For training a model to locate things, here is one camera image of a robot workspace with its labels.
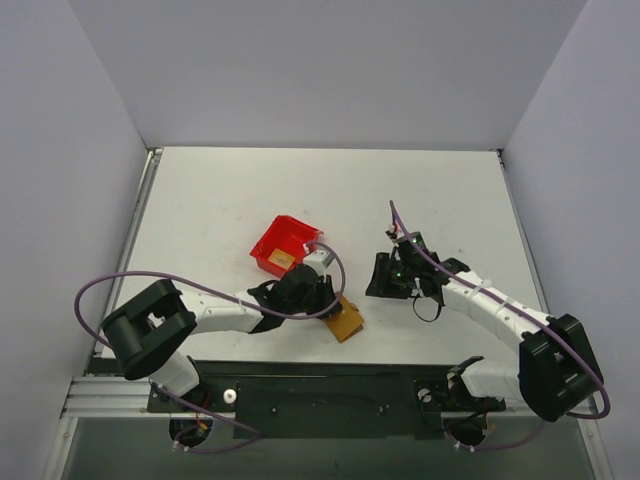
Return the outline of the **red plastic bin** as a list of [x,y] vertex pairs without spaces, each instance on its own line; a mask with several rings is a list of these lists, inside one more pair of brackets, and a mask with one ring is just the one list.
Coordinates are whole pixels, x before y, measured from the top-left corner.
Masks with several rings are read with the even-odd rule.
[[[302,262],[306,255],[305,245],[308,242],[319,240],[323,234],[322,230],[292,216],[278,215],[254,245],[249,255],[255,260],[260,269],[277,278],[281,278]],[[268,257],[274,249],[280,249],[293,255],[295,263],[288,270],[270,263]]]

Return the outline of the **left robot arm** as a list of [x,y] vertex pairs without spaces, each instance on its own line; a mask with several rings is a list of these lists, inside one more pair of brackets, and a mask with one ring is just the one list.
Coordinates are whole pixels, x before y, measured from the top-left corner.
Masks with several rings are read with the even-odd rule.
[[286,319],[326,319],[342,310],[331,276],[300,264],[278,280],[223,297],[158,280],[107,316],[102,330],[126,379],[147,378],[192,412],[203,405],[206,388],[194,361],[178,352],[186,339],[264,333]]

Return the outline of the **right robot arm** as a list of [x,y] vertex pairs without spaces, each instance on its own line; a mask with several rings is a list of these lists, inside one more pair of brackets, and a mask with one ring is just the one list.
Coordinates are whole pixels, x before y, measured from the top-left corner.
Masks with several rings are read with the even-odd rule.
[[386,234],[393,248],[377,253],[368,296],[430,299],[439,310],[448,308],[474,321],[517,356],[514,365],[476,355],[453,366],[446,386],[453,406],[468,409],[485,399],[520,402],[554,422],[574,415],[575,407],[603,386],[575,317],[553,317],[512,300],[458,259],[440,260],[418,232]]

